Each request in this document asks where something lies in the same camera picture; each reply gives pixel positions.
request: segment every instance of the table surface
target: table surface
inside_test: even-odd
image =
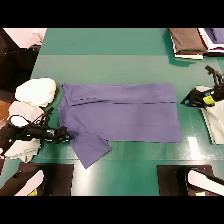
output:
[[[224,71],[223,58],[202,61],[175,59],[168,30],[48,29],[32,78],[71,83],[169,82],[177,94],[181,144],[110,142],[113,150],[85,170],[69,143],[44,143],[34,162],[75,163],[72,195],[158,195],[156,165],[211,164],[224,178],[224,146],[212,145],[201,111],[180,105],[196,85],[213,86],[205,66]],[[55,109],[49,125],[58,127]],[[16,172],[19,161],[7,160],[0,185]]]

